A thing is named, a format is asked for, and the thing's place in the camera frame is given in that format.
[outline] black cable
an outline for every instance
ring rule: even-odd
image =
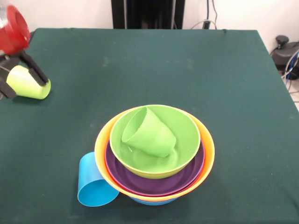
[[[215,14],[216,14],[216,17],[215,17],[215,23],[216,23],[218,14],[217,14],[217,11],[216,11],[216,8],[215,8],[214,0],[212,0],[212,3],[213,3],[213,8],[214,8],[214,11],[215,11]]]
[[[206,7],[207,7],[206,19],[208,20],[210,14],[209,0],[206,0]]]

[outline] power cord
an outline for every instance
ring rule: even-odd
[[[215,17],[215,23],[216,23],[218,14],[217,14],[217,11],[216,11],[216,8],[215,8],[214,0],[212,0],[212,4],[213,4],[213,8],[214,8],[214,11],[215,11],[215,14],[216,14],[216,17]]]
[[[209,14],[210,14],[209,0],[206,0],[206,7],[207,7],[206,20],[209,20]]]
[[[212,0],[212,3],[213,3],[213,8],[214,8],[214,11],[216,13],[216,17],[215,17],[215,22],[212,21],[212,20],[209,20],[209,15],[210,15],[210,5],[209,5],[209,0],[206,0],[206,7],[207,7],[207,13],[206,13],[206,20],[203,20],[203,21],[200,21],[198,23],[196,23],[194,26],[192,26],[190,29],[194,29],[197,25],[203,23],[203,22],[211,22],[214,24],[215,26],[215,29],[217,29],[217,26],[216,26],[216,21],[217,21],[217,17],[218,17],[218,14],[217,14],[217,11],[215,9],[215,4],[214,4],[214,0]]]
[[[203,22],[206,22],[206,21],[213,23],[214,26],[215,26],[215,29],[217,29],[216,23],[215,23],[214,21],[212,21],[212,20],[203,20],[203,21],[200,21],[200,22],[196,23],[196,24],[195,24],[193,27],[191,27],[190,29],[194,29],[197,25],[199,25],[199,24],[201,24],[201,23],[203,23]]]

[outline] table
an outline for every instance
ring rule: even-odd
[[[298,223],[299,114],[256,31],[38,29],[28,53],[52,91],[0,102],[0,223]],[[80,158],[146,104],[207,126],[211,174],[165,206],[82,206]]]

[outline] yellow-green cup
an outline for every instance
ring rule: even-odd
[[[11,69],[6,82],[18,96],[22,97],[45,99],[51,90],[50,80],[45,86],[40,86],[28,69],[20,65]]]
[[[147,154],[162,158],[170,154],[177,141],[171,130],[147,107],[131,118],[121,140]]]

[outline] plastic bowl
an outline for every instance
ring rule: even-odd
[[[211,169],[212,169],[213,163],[214,163],[214,157],[215,157],[214,142],[213,142],[212,136],[209,133],[209,131],[207,130],[207,128],[196,117],[194,117],[194,116],[187,113],[194,120],[197,127],[199,128],[201,141],[204,144],[204,149],[205,149],[204,167],[203,167],[200,175],[198,176],[198,178],[194,181],[194,183],[191,184],[188,188],[186,188],[182,192],[178,192],[176,194],[168,195],[168,196],[161,196],[161,197],[140,196],[140,195],[133,194],[131,192],[128,192],[128,191],[124,190],[119,184],[117,184],[115,182],[115,180],[109,174],[109,171],[108,171],[108,169],[106,167],[106,164],[105,164],[105,150],[106,150],[106,147],[107,147],[107,144],[108,144],[108,141],[109,141],[110,132],[111,132],[111,129],[112,129],[113,125],[126,112],[127,111],[124,111],[124,112],[120,113],[119,115],[112,118],[107,124],[105,124],[105,126],[100,131],[100,133],[97,137],[97,140],[95,142],[94,152],[95,152],[95,160],[96,160],[97,167],[98,167],[100,173],[102,174],[103,178],[113,188],[115,188],[119,192],[121,192],[121,193],[123,193],[123,194],[125,194],[129,197],[137,198],[137,199],[142,200],[142,201],[161,202],[161,201],[171,200],[171,199],[183,196],[185,194],[188,194],[189,192],[196,189],[207,178],[207,176],[211,172]]]
[[[182,110],[165,105],[147,105],[177,138],[171,153],[165,158],[153,156],[121,141],[125,127],[143,107],[122,115],[110,133],[110,146],[115,157],[132,173],[147,179],[163,179],[182,170],[196,155],[200,133],[195,122]]]
[[[147,201],[139,200],[139,199],[137,199],[137,198],[133,198],[133,197],[130,197],[130,198],[133,199],[134,201],[140,203],[140,204],[151,205],[151,206],[157,206],[157,205],[168,204],[168,203],[173,202],[174,200],[177,199],[177,198],[173,198],[173,199],[171,199],[171,200],[162,201],[162,202],[147,202]]]

